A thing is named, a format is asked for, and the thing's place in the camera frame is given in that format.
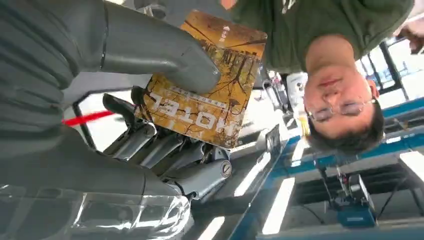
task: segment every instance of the man's nose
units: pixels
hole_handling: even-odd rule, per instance
[[[331,104],[332,106],[335,105],[339,101],[340,93],[337,90],[328,91],[322,95],[322,99]]]

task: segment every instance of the man's mouth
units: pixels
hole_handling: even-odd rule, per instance
[[[336,84],[340,81],[341,81],[341,79],[329,79],[329,80],[326,80],[323,83],[319,84],[318,86],[319,87],[328,87],[328,86],[334,85],[334,84]]]

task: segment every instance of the dark hair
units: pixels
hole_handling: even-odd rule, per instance
[[[360,132],[348,132],[337,138],[328,138],[319,133],[309,119],[310,135],[306,140],[319,151],[337,150],[345,155],[357,155],[376,147],[384,136],[384,116],[378,101],[375,101],[371,125]]]

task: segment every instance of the book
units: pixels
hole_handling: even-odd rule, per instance
[[[136,117],[225,149],[235,147],[255,83],[267,35],[212,15],[192,11],[181,29],[197,39],[221,78],[198,95],[154,74]]]

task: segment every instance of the eyeglasses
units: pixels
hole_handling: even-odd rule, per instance
[[[375,98],[372,98],[369,101],[365,102],[348,102],[343,103],[342,105],[338,106],[338,113],[344,116],[358,116],[362,110],[364,110],[365,105],[369,103],[376,103],[377,100]],[[322,123],[325,121],[328,121],[330,118],[334,116],[336,112],[334,111],[334,108],[332,106],[326,107],[323,109],[320,109],[318,111],[314,112],[308,112],[308,117],[311,119]]]

